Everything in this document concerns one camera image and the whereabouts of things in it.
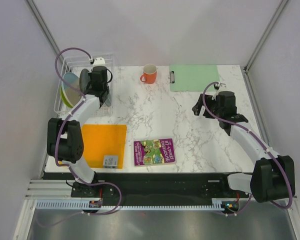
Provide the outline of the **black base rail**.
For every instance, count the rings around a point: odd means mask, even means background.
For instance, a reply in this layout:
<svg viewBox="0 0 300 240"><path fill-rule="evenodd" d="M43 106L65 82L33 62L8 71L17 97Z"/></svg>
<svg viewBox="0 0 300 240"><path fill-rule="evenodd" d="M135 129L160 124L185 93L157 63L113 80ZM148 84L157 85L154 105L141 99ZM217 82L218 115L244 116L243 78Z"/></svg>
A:
<svg viewBox="0 0 300 240"><path fill-rule="evenodd" d="M72 184L73 198L102 198L107 203L206 204L212 199L247 199L231 190L225 173L99 173L99 186Z"/></svg>

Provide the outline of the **orange mug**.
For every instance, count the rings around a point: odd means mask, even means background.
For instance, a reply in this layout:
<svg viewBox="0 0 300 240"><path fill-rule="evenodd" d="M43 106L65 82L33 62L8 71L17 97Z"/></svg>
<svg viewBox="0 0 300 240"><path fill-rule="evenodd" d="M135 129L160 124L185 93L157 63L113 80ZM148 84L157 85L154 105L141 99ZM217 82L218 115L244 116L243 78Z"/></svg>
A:
<svg viewBox="0 0 300 240"><path fill-rule="evenodd" d="M157 79L157 66L154 64L146 64L143 67L143 74L140 81L145 84L154 84Z"/></svg>

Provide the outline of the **right aluminium frame post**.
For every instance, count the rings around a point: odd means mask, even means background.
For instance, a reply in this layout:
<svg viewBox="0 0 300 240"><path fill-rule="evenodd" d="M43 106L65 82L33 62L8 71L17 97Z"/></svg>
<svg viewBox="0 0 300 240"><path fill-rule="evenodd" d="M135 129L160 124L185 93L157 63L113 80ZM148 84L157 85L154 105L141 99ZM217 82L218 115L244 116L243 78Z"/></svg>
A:
<svg viewBox="0 0 300 240"><path fill-rule="evenodd" d="M255 46L252 54L250 55L247 63L245 64L244 67L242 67L242 70L243 70L244 74L246 74L246 75L248 74L248 72L251 69L251 67L253 66L257 56L259 55L262 47L266 43L266 41L269 38L273 28L275 27L275 25L279 21L281 15L283 14L285 8L287 7L287 5L289 3L290 3L290 0L281 0L279 2L279 4L276 7L272 17L270 18L268 24L266 25L266 28L264 29L260 39L258 40L257 45Z"/></svg>

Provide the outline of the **green rimmed grey plate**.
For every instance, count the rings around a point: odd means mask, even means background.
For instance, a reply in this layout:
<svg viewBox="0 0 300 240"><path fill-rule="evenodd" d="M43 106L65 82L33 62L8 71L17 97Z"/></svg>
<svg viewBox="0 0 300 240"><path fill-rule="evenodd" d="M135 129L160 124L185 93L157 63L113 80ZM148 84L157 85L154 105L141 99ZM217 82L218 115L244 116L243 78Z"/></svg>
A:
<svg viewBox="0 0 300 240"><path fill-rule="evenodd" d="M75 75L72 72L67 72L63 75L63 79L66 83L71 85L76 90L79 90L79 77ZM67 84L65 84L63 81L61 82L61 99L63 103L69 107L73 108L81 99L81 95L71 87L69 87Z"/></svg>

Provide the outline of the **purple treehouse book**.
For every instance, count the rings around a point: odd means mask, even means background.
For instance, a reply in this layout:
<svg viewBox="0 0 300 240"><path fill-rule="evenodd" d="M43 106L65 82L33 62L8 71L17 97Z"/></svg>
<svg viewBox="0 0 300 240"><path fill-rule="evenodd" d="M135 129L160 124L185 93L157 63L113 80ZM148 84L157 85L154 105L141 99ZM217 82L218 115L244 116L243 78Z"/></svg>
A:
<svg viewBox="0 0 300 240"><path fill-rule="evenodd" d="M133 142L135 167L167 165L176 162L172 138L136 140Z"/></svg>

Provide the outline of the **orange cutting board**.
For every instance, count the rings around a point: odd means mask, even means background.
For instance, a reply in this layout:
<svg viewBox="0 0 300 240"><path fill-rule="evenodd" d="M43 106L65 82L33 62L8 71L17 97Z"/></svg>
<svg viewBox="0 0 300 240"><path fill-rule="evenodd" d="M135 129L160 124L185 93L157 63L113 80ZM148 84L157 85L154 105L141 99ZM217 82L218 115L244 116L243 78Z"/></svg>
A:
<svg viewBox="0 0 300 240"><path fill-rule="evenodd" d="M118 156L123 168L127 126L124 124L85 124L82 129L83 157L91 168L103 168L105 155Z"/></svg>

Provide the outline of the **large teal plate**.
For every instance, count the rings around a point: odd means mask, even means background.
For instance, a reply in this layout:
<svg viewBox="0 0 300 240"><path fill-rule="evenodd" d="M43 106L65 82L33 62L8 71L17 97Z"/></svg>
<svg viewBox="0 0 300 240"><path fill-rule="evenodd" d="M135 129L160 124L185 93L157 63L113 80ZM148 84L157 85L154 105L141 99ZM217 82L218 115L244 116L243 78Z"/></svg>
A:
<svg viewBox="0 0 300 240"><path fill-rule="evenodd" d="M100 86L102 88L99 97L100 107L111 105L109 83L113 80L113 73L107 68L101 73Z"/></svg>

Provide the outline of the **small grey box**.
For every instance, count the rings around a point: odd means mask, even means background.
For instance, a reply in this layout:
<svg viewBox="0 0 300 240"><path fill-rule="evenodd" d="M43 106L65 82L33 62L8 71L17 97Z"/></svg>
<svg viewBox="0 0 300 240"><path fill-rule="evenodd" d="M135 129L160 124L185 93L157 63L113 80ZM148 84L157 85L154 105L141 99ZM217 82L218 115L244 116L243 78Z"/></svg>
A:
<svg viewBox="0 0 300 240"><path fill-rule="evenodd" d="M117 155L105 155L103 158L103 168L117 169L119 163L119 157Z"/></svg>

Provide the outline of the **dark blue plate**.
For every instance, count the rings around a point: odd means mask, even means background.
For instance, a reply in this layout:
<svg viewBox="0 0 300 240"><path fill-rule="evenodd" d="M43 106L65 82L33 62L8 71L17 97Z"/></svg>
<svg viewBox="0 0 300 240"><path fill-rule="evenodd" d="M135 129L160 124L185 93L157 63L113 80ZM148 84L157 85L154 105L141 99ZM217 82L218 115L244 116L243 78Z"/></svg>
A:
<svg viewBox="0 0 300 240"><path fill-rule="evenodd" d="M79 88L82 93L85 93L87 85L90 82L89 70L84 68L79 76Z"/></svg>

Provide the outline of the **aluminium frame post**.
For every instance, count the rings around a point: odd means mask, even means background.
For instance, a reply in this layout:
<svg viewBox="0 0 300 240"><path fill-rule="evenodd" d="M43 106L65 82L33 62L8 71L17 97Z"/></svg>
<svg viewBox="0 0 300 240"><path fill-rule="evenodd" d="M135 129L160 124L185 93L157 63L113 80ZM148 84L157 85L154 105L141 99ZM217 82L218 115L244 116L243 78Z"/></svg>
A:
<svg viewBox="0 0 300 240"><path fill-rule="evenodd" d="M245 64L244 67L242 67L242 70L243 70L244 74L246 74L246 75L248 74L248 72L251 69L251 67L253 66L257 56L259 55L262 47L266 43L266 41L269 38L273 28L275 27L275 25L279 21L281 15L283 14L285 8L287 7L287 5L289 3L290 3L290 0L281 0L279 2L279 4L276 7L272 17L270 18L268 24L266 25L266 28L264 29L260 39L258 40L257 45L255 46L252 54L250 55L247 63Z"/></svg>
<svg viewBox="0 0 300 240"><path fill-rule="evenodd" d="M54 39L54 37L53 37L46 21L44 20L38 6L36 5L35 1L34 0L25 0L25 3L27 4L30 12L32 13L35 21L39 25L43 35L45 36L46 40L49 43L51 49L53 50L55 55L57 55L61 50L60 50L56 40Z"/></svg>

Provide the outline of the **green clipboard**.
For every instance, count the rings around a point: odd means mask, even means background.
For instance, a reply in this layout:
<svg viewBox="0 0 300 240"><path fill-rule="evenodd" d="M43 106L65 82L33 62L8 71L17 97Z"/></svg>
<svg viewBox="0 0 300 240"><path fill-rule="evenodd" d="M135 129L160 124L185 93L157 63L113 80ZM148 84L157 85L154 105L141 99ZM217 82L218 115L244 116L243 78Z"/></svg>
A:
<svg viewBox="0 0 300 240"><path fill-rule="evenodd" d="M172 92L203 92L208 84L220 81L216 64L172 64L169 77Z"/></svg>

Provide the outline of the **left aluminium frame post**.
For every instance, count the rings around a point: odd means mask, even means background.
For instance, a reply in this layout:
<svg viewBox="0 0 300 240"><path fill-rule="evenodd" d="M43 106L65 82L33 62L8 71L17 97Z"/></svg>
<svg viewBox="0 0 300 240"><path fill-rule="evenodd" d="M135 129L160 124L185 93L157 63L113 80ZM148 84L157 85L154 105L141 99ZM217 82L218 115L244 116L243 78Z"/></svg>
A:
<svg viewBox="0 0 300 240"><path fill-rule="evenodd" d="M57 55L61 50L60 50L56 40L54 39L54 37L53 37L46 21L44 20L38 6L36 5L35 1L34 0L25 0L25 3L27 4L30 12L32 13L35 21L39 25L43 35L45 36L46 40L49 43L51 49L53 50L55 55Z"/></svg>

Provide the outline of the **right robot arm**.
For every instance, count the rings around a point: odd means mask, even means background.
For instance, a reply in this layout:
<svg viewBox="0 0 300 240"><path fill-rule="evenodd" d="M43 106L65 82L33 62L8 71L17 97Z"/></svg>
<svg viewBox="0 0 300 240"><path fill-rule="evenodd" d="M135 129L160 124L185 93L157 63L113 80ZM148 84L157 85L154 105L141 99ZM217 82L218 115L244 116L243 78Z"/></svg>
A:
<svg viewBox="0 0 300 240"><path fill-rule="evenodd" d="M251 194L259 203L287 199L291 207L295 196L295 165L288 155L281 155L270 148L252 130L248 119L237 112L236 96L231 91L221 91L216 95L200 94L192 108L194 115L217 119L219 127L235 140L254 163L251 173L230 173L219 184L219 191L225 197L232 196L237 190Z"/></svg>

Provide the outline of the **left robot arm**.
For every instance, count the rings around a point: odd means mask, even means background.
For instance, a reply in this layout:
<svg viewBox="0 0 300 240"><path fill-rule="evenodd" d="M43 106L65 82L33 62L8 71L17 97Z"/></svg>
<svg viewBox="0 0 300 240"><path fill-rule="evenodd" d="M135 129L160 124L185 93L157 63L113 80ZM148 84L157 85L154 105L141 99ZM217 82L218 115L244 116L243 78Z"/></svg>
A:
<svg viewBox="0 0 300 240"><path fill-rule="evenodd" d="M100 185L83 156L82 127L103 105L111 105L109 83L112 79L113 74L106 66L97 65L91 71L83 69L79 77L83 96L67 114L51 118L47 125L47 154L54 157L57 166L68 167L89 197L99 193Z"/></svg>

